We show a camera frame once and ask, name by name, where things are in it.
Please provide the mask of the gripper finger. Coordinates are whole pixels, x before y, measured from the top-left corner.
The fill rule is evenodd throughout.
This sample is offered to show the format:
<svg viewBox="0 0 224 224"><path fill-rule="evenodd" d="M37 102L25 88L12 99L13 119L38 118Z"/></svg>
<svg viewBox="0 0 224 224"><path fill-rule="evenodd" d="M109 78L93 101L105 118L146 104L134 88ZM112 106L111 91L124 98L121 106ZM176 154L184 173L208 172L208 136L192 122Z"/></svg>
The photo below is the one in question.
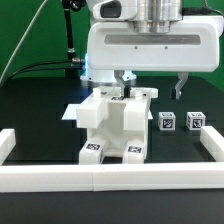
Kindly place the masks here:
<svg viewBox="0 0 224 224"><path fill-rule="evenodd" d="M189 73L188 72L179 72L178 73L178 82L175 87L171 91L171 98L175 100L179 100L182 95L182 88L188 80Z"/></svg>
<svg viewBox="0 0 224 224"><path fill-rule="evenodd" d="M123 70L115 70L114 71L114 78L121 88L121 96L124 98L129 98L131 87L126 85L126 83L123 79L123 76L124 76Z"/></svg>

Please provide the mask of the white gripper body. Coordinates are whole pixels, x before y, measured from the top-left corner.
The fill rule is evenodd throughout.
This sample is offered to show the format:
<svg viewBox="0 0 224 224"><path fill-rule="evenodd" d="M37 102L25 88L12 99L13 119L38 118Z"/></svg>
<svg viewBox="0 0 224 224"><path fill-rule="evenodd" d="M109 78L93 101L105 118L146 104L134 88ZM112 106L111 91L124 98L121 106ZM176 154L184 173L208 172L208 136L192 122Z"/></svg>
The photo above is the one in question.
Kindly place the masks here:
<svg viewBox="0 0 224 224"><path fill-rule="evenodd" d="M88 36L96 70L212 72L219 66L223 17L185 17L162 33L136 33L131 22L98 22Z"/></svg>

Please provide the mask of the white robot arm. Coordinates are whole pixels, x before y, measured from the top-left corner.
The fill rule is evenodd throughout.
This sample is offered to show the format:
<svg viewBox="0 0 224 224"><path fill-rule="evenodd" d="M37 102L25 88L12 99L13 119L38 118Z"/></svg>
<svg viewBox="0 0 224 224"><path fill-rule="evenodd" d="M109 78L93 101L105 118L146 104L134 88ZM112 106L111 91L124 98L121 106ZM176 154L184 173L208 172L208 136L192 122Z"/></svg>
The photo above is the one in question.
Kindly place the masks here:
<svg viewBox="0 0 224 224"><path fill-rule="evenodd" d="M183 7L183 0L86 0L91 28L86 76L116 81L133 71L176 72L174 98L191 72L219 66L224 14L213 8Z"/></svg>

